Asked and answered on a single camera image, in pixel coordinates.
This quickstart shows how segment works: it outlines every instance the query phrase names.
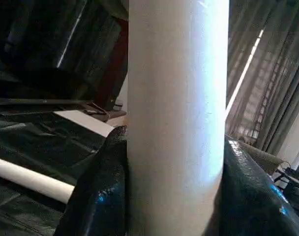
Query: pvc pipe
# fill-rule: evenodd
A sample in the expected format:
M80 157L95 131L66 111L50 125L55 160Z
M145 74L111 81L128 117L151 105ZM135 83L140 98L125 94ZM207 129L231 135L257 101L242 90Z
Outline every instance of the pvc pipe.
M128 235L200 236L208 224L216 228L229 1L129 7Z
M74 186L0 159L0 177L67 204Z
M66 118L86 129L89 129L90 131L96 134L102 135L103 137L107 137L108 134L114 129L114 127L77 110L60 111L60 112L55 112L55 114L63 118Z

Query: curtain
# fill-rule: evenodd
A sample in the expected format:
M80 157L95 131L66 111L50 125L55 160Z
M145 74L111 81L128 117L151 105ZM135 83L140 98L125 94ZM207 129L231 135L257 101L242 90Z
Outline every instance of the curtain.
M257 35L243 32L254 38L254 43L249 45L251 52L247 51L243 63L234 57L228 58L228 65L237 64L239 73L231 76L228 70L226 132L236 138L246 138L263 151L277 154L299 112L299 1L265 1L265 6L266 11L262 13L267 17L261 17L265 22L261 21L260 32L257 30ZM243 8L234 3L232 7L231 14L237 11L246 21ZM233 97L231 91L236 92L242 77L238 93Z

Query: wall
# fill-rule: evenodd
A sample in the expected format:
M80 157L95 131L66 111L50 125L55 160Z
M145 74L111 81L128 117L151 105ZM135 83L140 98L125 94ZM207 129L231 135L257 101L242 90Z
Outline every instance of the wall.
M118 100L123 102L122 110L127 112L128 108L128 75L126 75L122 88L120 90Z
M288 161L293 169L299 165L299 113L277 154L277 157Z

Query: white cylinder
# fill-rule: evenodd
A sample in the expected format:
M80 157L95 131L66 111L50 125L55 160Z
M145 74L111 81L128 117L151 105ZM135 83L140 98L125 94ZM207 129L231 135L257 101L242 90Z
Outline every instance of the white cylinder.
M0 159L0 177L67 204L74 186Z
M229 0L130 0L130 236L201 236L221 181Z

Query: vertical white pole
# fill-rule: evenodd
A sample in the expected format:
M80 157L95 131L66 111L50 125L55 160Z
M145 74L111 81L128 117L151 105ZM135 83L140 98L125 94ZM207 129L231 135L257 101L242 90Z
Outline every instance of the vertical white pole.
M130 0L130 236L201 236L221 180L229 0Z

